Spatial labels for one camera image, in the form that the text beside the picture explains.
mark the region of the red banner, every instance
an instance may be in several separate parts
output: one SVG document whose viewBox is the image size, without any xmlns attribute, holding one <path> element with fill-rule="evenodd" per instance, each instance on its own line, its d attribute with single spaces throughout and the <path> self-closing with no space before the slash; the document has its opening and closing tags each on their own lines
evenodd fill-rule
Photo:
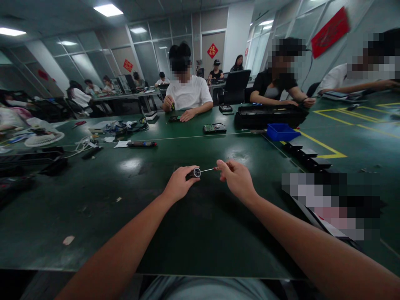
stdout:
<svg viewBox="0 0 400 300">
<path fill-rule="evenodd" d="M 39 75 L 39 77 L 43 78 L 44 80 L 49 80 L 49 77 L 47 76 L 47 74 L 45 72 L 43 72 L 42 70 L 37 70 L 37 74 Z"/>
<path fill-rule="evenodd" d="M 218 53 L 218 49 L 217 47 L 214 45 L 214 43 L 212 43 L 211 47 L 208 49 L 207 51 L 208 55 L 211 58 L 214 58 L 214 56 Z"/>
<path fill-rule="evenodd" d="M 129 72 L 132 72 L 133 65 L 130 61 L 126 59 L 124 62 L 124 68 L 127 69 Z"/>
<path fill-rule="evenodd" d="M 350 31 L 346 9 L 343 6 L 311 40 L 314 58 L 322 55 L 342 36 Z"/>
</svg>

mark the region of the hand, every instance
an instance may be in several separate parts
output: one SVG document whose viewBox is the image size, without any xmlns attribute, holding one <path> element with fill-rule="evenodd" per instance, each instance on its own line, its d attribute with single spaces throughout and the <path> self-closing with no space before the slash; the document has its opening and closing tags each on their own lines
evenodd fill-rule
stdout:
<svg viewBox="0 0 400 300">
<path fill-rule="evenodd" d="M 287 104 L 293 104 L 293 105 L 299 106 L 299 104 L 293 100 L 279 101 L 279 103 L 278 103 L 278 105 L 287 105 Z"/>
<path fill-rule="evenodd" d="M 312 107 L 316 102 L 315 98 L 307 98 L 303 101 L 303 105 L 305 108 L 310 108 Z"/>
<path fill-rule="evenodd" d="M 171 109 L 173 103 L 175 103 L 175 101 L 172 98 L 172 96 L 171 95 L 166 95 L 166 97 L 164 99 L 164 104 Z"/>
<path fill-rule="evenodd" d="M 393 80 L 379 80 L 372 83 L 372 89 L 377 91 L 389 90 L 397 87 L 400 88 L 400 83 Z"/>
<path fill-rule="evenodd" d="M 199 166 L 190 166 L 190 167 L 180 167 L 174 173 L 170 180 L 168 181 L 165 190 L 162 195 L 167 199 L 173 201 L 173 203 L 179 201 L 187 194 L 189 188 L 197 181 L 200 181 L 200 178 L 191 178 L 186 181 L 186 175 L 189 174 L 195 168 Z"/>
<path fill-rule="evenodd" d="M 228 183 L 230 191 L 242 202 L 249 202 L 257 197 L 249 170 L 234 160 L 223 162 L 217 160 L 217 166 L 222 171 L 220 180 Z"/>
<path fill-rule="evenodd" d="M 181 122 L 187 122 L 187 121 L 193 119 L 193 117 L 196 116 L 196 115 L 197 115 L 196 109 L 192 108 L 190 110 L 185 111 L 182 114 L 182 117 L 180 117 L 180 121 Z"/>
</svg>

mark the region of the ceiling light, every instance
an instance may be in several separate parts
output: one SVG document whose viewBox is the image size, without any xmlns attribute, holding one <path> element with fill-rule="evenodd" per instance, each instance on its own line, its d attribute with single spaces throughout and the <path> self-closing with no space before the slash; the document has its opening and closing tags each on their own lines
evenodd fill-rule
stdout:
<svg viewBox="0 0 400 300">
<path fill-rule="evenodd" d="M 26 34 L 26 32 L 25 31 L 15 30 L 15 29 L 9 29 L 9 28 L 5 28 L 5 27 L 1 27 L 0 28 L 0 34 L 17 36 L 17 35 Z"/>
<path fill-rule="evenodd" d="M 130 31 L 132 31 L 134 34 L 139 34 L 139 33 L 145 33 L 145 32 L 147 32 L 147 30 L 144 29 L 143 27 L 132 28 Z"/>
<path fill-rule="evenodd" d="M 273 23 L 273 22 L 274 22 L 274 20 L 265 21 L 265 22 L 262 22 L 261 24 L 258 24 L 258 26 L 261 26 L 261 25 L 268 25 L 268 24 L 271 24 L 271 23 Z"/>
<path fill-rule="evenodd" d="M 61 41 L 61 42 L 57 42 L 57 44 L 64 45 L 64 46 L 73 46 L 73 45 L 77 45 L 77 43 L 69 42 L 69 41 Z"/>
<path fill-rule="evenodd" d="M 105 15 L 106 17 L 112 17 L 115 15 L 123 15 L 124 13 L 114 6 L 114 4 L 107 4 L 102 6 L 94 7 L 99 13 Z"/>
</svg>

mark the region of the green workbench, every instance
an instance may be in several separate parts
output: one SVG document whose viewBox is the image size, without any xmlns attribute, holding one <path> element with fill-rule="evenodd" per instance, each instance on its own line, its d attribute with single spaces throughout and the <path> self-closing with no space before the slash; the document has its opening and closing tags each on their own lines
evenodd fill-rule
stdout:
<svg viewBox="0 0 400 300">
<path fill-rule="evenodd" d="M 396 97 L 378 94 L 362 106 L 395 110 L 390 108 L 395 106 L 377 105 L 398 102 Z M 381 241 L 366 242 L 364 250 L 399 275 L 400 259 L 395 252 L 400 251 L 396 240 L 400 205 L 395 196 L 399 187 L 395 184 L 398 162 L 394 153 L 398 153 L 400 128 L 392 119 L 385 119 L 384 113 L 385 121 L 370 122 L 378 119 L 376 115 L 361 119 L 339 112 L 342 107 L 346 105 L 319 100 L 300 125 L 303 135 L 297 139 L 323 156 L 334 156 L 331 162 L 342 172 L 355 173 L 382 165 L 382 200 L 388 206 L 381 216 Z M 115 143 L 102 143 L 104 149 L 95 159 L 82 160 L 82 155 L 77 155 L 69 159 L 69 167 L 60 175 L 37 175 L 34 188 L 21 193 L 0 211 L 0 268 L 77 271 L 163 191 L 177 167 L 199 165 L 209 169 L 217 159 L 232 158 L 246 165 L 261 196 L 307 221 L 294 200 L 281 190 L 281 174 L 300 173 L 303 167 L 282 151 L 280 142 L 235 128 L 234 115 L 222 115 L 217 107 L 187 123 L 168 123 L 172 114 L 158 115 L 149 130 L 125 139 L 156 141 L 155 148 L 114 149 Z M 53 145 L 72 150 L 75 142 L 89 134 L 87 128 L 101 120 L 139 117 L 88 119 L 73 130 L 75 121 L 71 121 L 58 128 L 65 137 Z M 226 134 L 203 134 L 204 124 L 217 122 L 226 124 Z M 65 246 L 62 242 L 69 235 L 75 239 Z M 167 213 L 138 272 L 305 278 L 271 234 L 219 181 L 219 172 L 214 171 L 204 173 L 201 181 Z"/>
</svg>

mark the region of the ceiling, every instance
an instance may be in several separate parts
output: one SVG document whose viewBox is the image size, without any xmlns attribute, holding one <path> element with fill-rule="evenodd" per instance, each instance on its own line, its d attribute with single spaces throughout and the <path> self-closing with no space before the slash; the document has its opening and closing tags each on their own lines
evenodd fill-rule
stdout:
<svg viewBox="0 0 400 300">
<path fill-rule="evenodd" d="M 242 0 L 1 0 L 0 27 L 25 31 L 26 35 L 0 35 L 0 46 L 29 40 L 117 26 L 165 15 L 194 12 Z M 277 9 L 291 0 L 255 0 L 253 19 L 263 11 Z M 94 6 L 114 4 L 123 15 L 107 18 Z"/>
</svg>

